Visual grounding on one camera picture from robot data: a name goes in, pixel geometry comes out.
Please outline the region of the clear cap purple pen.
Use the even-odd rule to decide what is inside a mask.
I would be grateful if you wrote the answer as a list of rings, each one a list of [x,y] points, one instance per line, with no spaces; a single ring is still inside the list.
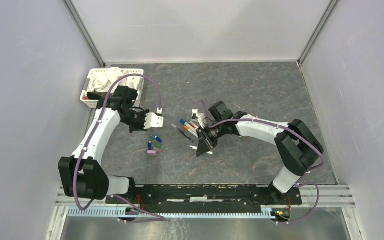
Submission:
[[[194,140],[188,136],[183,130],[181,130],[178,126],[176,126],[174,123],[171,124],[171,127],[177,130],[182,136],[184,136],[186,139],[188,139],[190,142],[194,142]]]

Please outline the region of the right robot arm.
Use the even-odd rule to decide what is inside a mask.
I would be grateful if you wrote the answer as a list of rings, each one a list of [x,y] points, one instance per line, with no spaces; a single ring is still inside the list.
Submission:
[[[196,156],[212,151],[226,135],[254,138],[275,146],[283,164],[268,187],[269,199],[275,204],[286,201],[289,191],[316,168],[316,161],[324,160],[322,145],[302,120],[277,122],[243,111],[233,113],[223,101],[216,102],[208,111],[213,120],[198,109],[191,111],[192,120],[198,122]]]

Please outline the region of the blue whiteboard marker cap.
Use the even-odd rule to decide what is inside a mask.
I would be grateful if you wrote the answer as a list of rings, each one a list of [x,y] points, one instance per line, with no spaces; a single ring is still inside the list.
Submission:
[[[159,136],[157,136],[156,134],[152,135],[151,140],[156,140],[159,143],[163,142],[163,140]]]

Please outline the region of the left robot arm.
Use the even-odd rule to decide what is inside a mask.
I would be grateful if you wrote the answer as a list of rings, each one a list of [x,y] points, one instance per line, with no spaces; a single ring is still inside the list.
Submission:
[[[94,123],[78,148],[69,157],[58,162],[62,188],[68,197],[103,200],[116,195],[125,204],[133,203],[137,190],[132,187],[133,178],[108,176],[101,161],[113,131],[125,124],[129,133],[144,131],[149,110],[136,107],[137,90],[118,86],[109,98],[98,101]]]

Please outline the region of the orange cap marker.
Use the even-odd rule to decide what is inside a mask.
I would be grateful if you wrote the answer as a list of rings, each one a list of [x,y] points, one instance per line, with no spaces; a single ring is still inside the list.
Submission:
[[[189,133],[191,133],[193,136],[195,136],[196,138],[198,138],[198,134],[194,131],[194,130],[192,130],[190,127],[188,127],[188,126],[186,126],[186,125],[184,125],[183,126]]]

